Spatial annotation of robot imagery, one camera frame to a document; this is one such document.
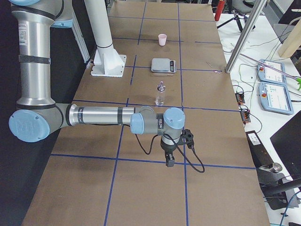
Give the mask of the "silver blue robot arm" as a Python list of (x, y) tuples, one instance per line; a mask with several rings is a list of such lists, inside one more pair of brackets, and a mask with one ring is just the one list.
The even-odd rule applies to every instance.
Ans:
[(70, 0), (13, 0), (18, 20), (22, 94), (9, 128), (24, 142), (38, 142), (54, 131), (77, 124), (127, 125), (133, 134), (161, 138), (166, 165), (174, 165), (174, 150), (182, 145), (185, 114), (179, 108), (156, 113), (151, 107), (99, 107), (57, 103), (50, 88), (50, 28), (71, 28)]

